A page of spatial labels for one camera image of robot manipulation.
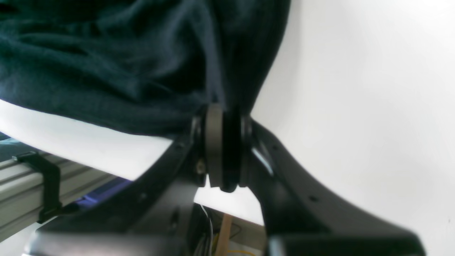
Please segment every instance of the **yellow wire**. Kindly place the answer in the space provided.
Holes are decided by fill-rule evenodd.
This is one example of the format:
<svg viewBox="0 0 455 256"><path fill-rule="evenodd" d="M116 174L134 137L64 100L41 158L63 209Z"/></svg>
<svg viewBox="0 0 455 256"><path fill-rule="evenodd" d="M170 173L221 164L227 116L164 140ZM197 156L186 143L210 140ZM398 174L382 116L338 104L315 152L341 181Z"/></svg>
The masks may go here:
<svg viewBox="0 0 455 256"><path fill-rule="evenodd" d="M249 252L249 251L227 251L228 253L244 253L244 254L248 254L248 255L251 255L251 256L256 256L254 255L252 252Z"/></svg>

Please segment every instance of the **black clip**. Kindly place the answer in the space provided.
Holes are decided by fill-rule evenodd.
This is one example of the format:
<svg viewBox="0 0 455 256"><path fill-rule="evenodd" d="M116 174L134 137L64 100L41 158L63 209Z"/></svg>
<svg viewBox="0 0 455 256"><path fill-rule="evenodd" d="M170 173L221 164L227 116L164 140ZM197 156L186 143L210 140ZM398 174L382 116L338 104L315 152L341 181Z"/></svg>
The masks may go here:
<svg viewBox="0 0 455 256"><path fill-rule="evenodd" d="M43 204L38 223L42 224L57 215L74 212L75 207L62 207L60 202L60 168L49 162L37 152L28 152L13 157L13 160L24 163L33 170L43 174Z"/></svg>

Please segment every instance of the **white wire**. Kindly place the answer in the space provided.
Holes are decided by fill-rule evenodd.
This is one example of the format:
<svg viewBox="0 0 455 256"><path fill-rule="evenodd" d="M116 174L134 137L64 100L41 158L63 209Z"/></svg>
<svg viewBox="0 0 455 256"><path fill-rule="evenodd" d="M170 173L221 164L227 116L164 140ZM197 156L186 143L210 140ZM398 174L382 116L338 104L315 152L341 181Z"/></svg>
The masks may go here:
<svg viewBox="0 0 455 256"><path fill-rule="evenodd" d="M212 255L212 243L213 243L213 224L212 224L212 219L210 219L210 217L208 216L208 213L205 210L204 206L203 205L200 205L200 206L201 206L202 210L204 211L205 216L207 216L207 219L210 222L210 245L208 247L208 254L209 254L209 256L211 256Z"/></svg>

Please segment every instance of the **wooden stick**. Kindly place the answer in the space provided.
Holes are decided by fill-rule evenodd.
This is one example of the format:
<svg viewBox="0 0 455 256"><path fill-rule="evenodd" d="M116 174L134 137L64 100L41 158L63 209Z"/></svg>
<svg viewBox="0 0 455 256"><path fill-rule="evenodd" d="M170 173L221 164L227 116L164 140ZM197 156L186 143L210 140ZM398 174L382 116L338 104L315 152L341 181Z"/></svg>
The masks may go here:
<svg viewBox="0 0 455 256"><path fill-rule="evenodd" d="M231 235L232 216L224 214L221 223L220 235L218 237L217 250L215 256L226 256L229 249L229 237Z"/></svg>

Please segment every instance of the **gray rubber ring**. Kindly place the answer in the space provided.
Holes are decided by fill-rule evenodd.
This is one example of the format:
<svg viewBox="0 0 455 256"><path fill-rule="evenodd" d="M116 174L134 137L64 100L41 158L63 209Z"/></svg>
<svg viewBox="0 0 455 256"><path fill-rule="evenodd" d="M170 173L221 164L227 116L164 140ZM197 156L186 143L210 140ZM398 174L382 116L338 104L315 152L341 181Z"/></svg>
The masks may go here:
<svg viewBox="0 0 455 256"><path fill-rule="evenodd" d="M219 104L207 108L205 118L205 159L211 187L223 185L223 110Z"/></svg>

